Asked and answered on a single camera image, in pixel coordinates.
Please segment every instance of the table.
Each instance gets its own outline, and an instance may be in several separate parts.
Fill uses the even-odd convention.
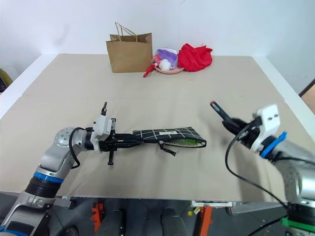
[[[277,103],[288,139],[315,151],[312,138],[252,57],[215,56],[199,72],[164,75],[154,71],[112,73],[107,55],[58,55],[4,114],[0,124],[0,190],[25,189],[55,134],[68,126],[91,126],[104,101],[116,118],[117,133],[139,129],[192,126],[206,148],[158,145],[119,150],[114,166],[108,153],[82,152],[81,167],[71,170],[59,195],[213,201],[273,201],[267,194],[232,176],[224,153],[233,135],[210,108],[216,100],[232,117],[245,121],[252,112]],[[230,166],[281,199],[284,186],[272,164],[236,144]]]

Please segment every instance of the white ball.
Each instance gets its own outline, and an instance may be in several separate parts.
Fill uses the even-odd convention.
[[[171,68],[171,63],[168,61],[168,59],[163,59],[158,66],[161,70],[167,71]]]

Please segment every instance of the orange stand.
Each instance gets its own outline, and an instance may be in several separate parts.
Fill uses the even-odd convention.
[[[205,206],[201,209],[201,226],[199,236],[207,236],[210,225],[212,224],[212,207]]]
[[[91,220],[94,222],[94,231],[97,232],[101,222],[102,215],[104,214],[104,205],[98,202],[92,204],[92,216]]]

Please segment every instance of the red cloth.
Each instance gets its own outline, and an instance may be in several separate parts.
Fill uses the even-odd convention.
[[[206,46],[193,48],[185,44],[178,53],[178,67],[183,67],[186,71],[198,71],[211,65],[211,48]]]

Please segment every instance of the black cable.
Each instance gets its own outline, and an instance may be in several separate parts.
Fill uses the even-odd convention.
[[[265,225],[259,227],[259,228],[256,229],[255,231],[251,232],[248,236],[253,236],[254,234],[258,233],[259,231],[261,231],[261,230],[267,228],[268,226],[273,225],[273,224],[279,222],[283,217],[286,217],[286,215],[284,215],[284,216],[282,216],[282,217],[280,217],[280,218],[278,218],[278,219],[275,219],[275,220],[273,220],[273,221],[270,221],[269,223],[267,223],[267,224],[265,224]]]
[[[271,161],[273,163],[276,163],[277,161],[282,161],[282,160],[304,161],[305,163],[315,165],[315,162],[313,162],[313,161],[303,160],[303,159],[296,158],[296,157],[278,157],[278,158],[276,157],[276,158],[272,159]]]
[[[229,165],[228,165],[228,162],[227,162],[227,159],[228,159],[228,154],[232,148],[232,146],[234,145],[234,143],[239,140],[240,136],[245,133],[246,131],[248,131],[251,127],[253,127],[253,124],[252,123],[249,123],[247,124],[235,137],[234,139],[230,142],[230,144],[228,145],[227,149],[226,149],[226,152],[225,152],[225,166],[226,168],[228,169],[228,171],[231,172],[231,174],[233,174],[234,176],[240,178],[241,180],[247,182],[247,183],[250,183],[251,185],[254,185],[256,186],[257,188],[265,191],[266,193],[268,193],[270,196],[272,196],[273,198],[275,198],[285,209],[287,209],[287,206],[279,199],[277,198],[273,193],[271,193],[270,191],[268,191],[267,189],[265,189],[264,187],[260,186],[259,184],[241,176],[241,175],[238,175],[237,173],[233,172]]]
[[[73,150],[73,147],[72,147],[72,138],[73,138],[73,135],[74,135],[75,131],[77,131],[77,130],[79,130],[79,129],[84,130],[84,129],[81,128],[81,127],[76,127],[76,128],[73,129],[73,131],[71,132],[70,137],[69,137],[69,149],[70,149],[70,153],[71,153],[73,159],[75,160],[75,162],[77,163],[77,165],[76,165],[76,166],[72,166],[71,169],[78,168],[78,167],[81,165],[81,164],[80,164],[80,161],[78,160],[77,156],[75,155],[74,150]]]

